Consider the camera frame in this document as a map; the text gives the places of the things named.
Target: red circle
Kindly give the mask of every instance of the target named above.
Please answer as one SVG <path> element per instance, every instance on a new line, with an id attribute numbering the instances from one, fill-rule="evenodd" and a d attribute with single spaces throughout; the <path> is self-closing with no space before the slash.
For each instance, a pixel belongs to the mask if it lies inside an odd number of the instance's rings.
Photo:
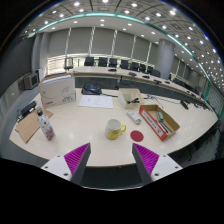
<path id="1" fill-rule="evenodd" d="M 144 135 L 140 131 L 132 131 L 131 138 L 135 142 L 141 142 L 144 139 Z"/>

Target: cup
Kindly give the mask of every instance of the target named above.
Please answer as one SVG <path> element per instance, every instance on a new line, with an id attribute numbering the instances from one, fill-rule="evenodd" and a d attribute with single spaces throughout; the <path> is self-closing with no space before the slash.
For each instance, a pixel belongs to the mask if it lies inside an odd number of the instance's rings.
<path id="1" fill-rule="evenodd" d="M 111 119 L 107 122 L 106 128 L 105 128 L 105 135 L 109 139 L 117 139 L 121 132 L 126 131 L 126 125 L 121 124 L 120 121 L 116 119 Z"/>

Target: brown box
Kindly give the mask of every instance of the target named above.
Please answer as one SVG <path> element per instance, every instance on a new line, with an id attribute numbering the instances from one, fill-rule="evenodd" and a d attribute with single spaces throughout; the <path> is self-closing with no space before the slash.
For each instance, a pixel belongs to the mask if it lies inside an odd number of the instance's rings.
<path id="1" fill-rule="evenodd" d="M 168 133 L 157 123 L 157 112 L 161 112 L 164 121 L 163 123 L 172 131 L 170 132 L 168 128 Z M 157 134 L 161 141 L 173 135 L 179 128 L 179 124 L 165 111 L 163 111 L 158 105 L 142 105 L 139 110 L 140 115 L 149 124 L 152 130 Z"/>

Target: document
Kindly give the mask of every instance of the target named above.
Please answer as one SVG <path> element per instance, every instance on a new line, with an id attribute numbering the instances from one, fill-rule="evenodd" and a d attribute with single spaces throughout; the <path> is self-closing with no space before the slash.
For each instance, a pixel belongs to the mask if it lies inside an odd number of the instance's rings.
<path id="1" fill-rule="evenodd" d="M 114 108 L 111 96 L 84 95 L 80 100 L 79 107 Z"/>

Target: white table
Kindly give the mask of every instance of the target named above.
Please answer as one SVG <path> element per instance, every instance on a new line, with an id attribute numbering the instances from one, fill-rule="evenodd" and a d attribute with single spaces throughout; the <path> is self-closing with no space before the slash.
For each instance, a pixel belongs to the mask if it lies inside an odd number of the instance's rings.
<path id="1" fill-rule="evenodd" d="M 193 99 L 197 99 L 198 101 L 207 104 L 205 100 L 202 99 L 199 95 L 193 93 L 192 91 L 180 85 L 177 85 L 174 82 L 171 82 L 170 80 L 165 80 L 162 78 L 151 76 L 149 74 L 144 74 L 141 72 L 135 72 L 135 71 L 125 70 L 120 68 L 117 68 L 116 72 L 110 72 L 108 71 L 109 69 L 111 68 L 85 66 L 85 67 L 75 67 L 70 72 L 73 72 L 75 77 L 103 77 L 103 78 L 114 78 L 114 79 L 120 79 L 121 76 L 122 76 L 122 79 L 130 79 L 131 76 L 129 75 L 129 72 L 134 72 L 137 75 L 135 76 L 135 80 L 138 82 L 148 83 L 150 85 L 157 85 L 153 81 L 155 79 L 162 82 L 159 84 L 159 86 L 163 88 L 175 90 L 179 93 L 182 93 L 186 96 L 189 96 Z M 150 76 L 150 79 L 143 78 L 142 77 L 143 75 Z"/>
<path id="2" fill-rule="evenodd" d="M 118 95 L 117 90 L 102 91 L 105 94 Z M 212 111 L 203 108 L 197 109 L 192 104 L 189 105 L 189 110 L 186 110 L 181 104 L 158 99 L 164 107 L 163 110 L 180 125 L 180 129 L 173 136 L 161 141 L 144 119 L 140 125 L 136 125 L 127 115 L 127 109 L 120 105 L 117 98 L 113 97 L 113 109 L 103 109 L 78 107 L 82 97 L 81 89 L 76 89 L 76 97 L 76 102 L 48 109 L 54 113 L 50 118 L 56 133 L 56 138 L 53 141 L 48 141 L 39 129 L 26 144 L 19 133 L 15 131 L 15 127 L 11 132 L 10 140 L 22 149 L 49 160 L 57 154 L 66 154 L 90 142 L 91 155 L 87 166 L 122 166 L 135 163 L 132 155 L 132 144 L 135 142 L 130 137 L 133 130 L 141 131 L 144 135 L 144 140 L 137 144 L 143 145 L 159 155 L 164 155 L 177 151 L 198 139 L 217 121 L 217 117 Z M 164 97 L 159 98 L 180 102 Z M 34 100 L 42 106 L 39 94 Z M 154 100 L 147 100 L 145 104 L 158 103 Z M 139 114 L 139 109 L 133 109 L 133 111 Z M 104 134 L 106 123 L 112 118 L 127 125 L 126 132 L 116 140 L 110 140 Z"/>

